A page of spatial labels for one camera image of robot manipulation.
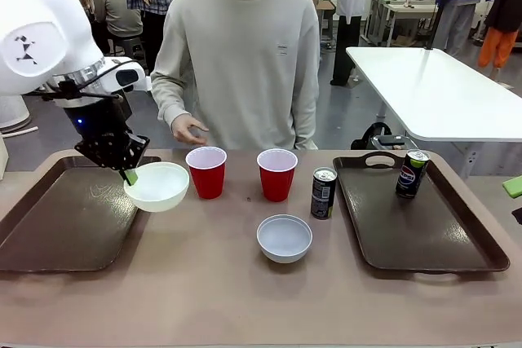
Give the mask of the person's right hand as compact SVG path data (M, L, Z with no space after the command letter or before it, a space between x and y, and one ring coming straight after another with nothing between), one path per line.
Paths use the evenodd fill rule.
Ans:
M174 138L180 142L194 146L204 146L207 140L204 136L194 134L192 129L207 132L208 128L198 119L190 114L181 114L177 116L170 126Z

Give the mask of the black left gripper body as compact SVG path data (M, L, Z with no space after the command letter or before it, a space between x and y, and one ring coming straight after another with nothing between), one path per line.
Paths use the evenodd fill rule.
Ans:
M142 148L142 138L132 136L126 124L131 110L126 98L121 95L116 99L105 98L82 107L65 108L64 111L81 136L75 149L82 149L88 141L97 141L109 134L126 140L132 147Z

